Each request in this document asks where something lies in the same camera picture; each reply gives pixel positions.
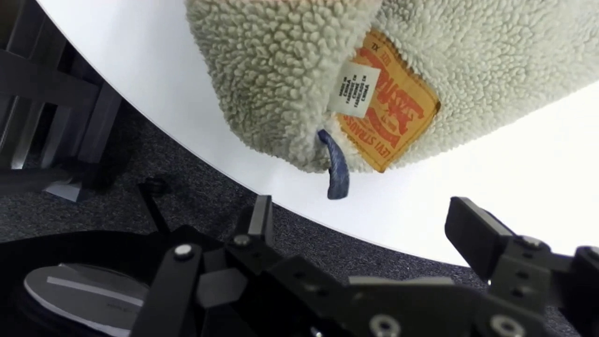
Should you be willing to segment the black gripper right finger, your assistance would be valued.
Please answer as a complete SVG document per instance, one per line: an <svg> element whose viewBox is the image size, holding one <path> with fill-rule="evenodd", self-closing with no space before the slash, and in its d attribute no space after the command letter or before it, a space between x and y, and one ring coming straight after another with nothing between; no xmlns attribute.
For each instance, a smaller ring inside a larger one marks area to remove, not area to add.
<svg viewBox="0 0 599 337"><path fill-rule="evenodd" d="M573 256L554 253L466 197L451 198L446 236L496 298L528 311L545 305L566 313L599 311L599 262L590 245L577 247Z"/></svg>

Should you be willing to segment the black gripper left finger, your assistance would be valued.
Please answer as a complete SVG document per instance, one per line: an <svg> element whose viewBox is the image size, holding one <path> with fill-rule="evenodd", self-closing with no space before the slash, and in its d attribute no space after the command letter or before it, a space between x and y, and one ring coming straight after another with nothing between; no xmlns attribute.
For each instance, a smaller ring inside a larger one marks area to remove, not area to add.
<svg viewBox="0 0 599 337"><path fill-rule="evenodd" d="M343 307L345 285L302 256L285 258L272 247L274 204L259 195L242 230L229 243L232 264L246 275L244 307Z"/></svg>

